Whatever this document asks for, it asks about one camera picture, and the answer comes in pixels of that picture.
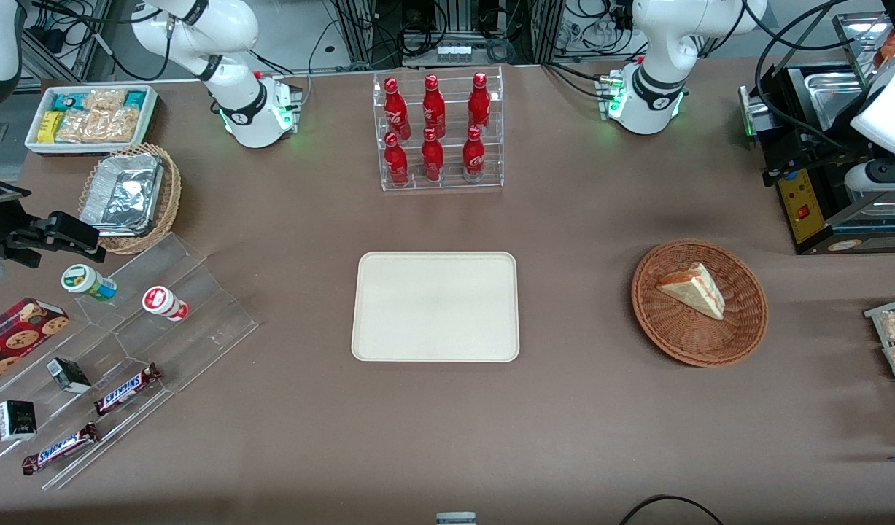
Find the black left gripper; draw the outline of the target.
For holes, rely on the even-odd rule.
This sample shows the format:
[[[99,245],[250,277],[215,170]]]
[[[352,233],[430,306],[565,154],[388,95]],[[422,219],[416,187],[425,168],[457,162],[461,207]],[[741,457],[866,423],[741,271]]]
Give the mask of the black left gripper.
[[[778,150],[764,149],[765,169],[762,183],[771,188],[780,180],[793,179],[800,169],[811,171],[824,166],[840,166],[867,161],[867,139],[850,124],[835,120],[827,130],[803,123],[789,128],[778,137]]]

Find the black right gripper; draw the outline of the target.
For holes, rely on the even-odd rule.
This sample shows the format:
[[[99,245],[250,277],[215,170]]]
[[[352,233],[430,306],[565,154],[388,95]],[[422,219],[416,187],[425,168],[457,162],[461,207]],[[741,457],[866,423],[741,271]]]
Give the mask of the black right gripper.
[[[99,230],[63,211],[48,216],[47,238],[46,230],[39,226],[40,218],[26,212],[21,203],[30,195],[30,190],[0,180],[0,260],[37,268],[42,258],[39,250],[51,246],[91,262],[106,260],[106,249],[99,245]]]

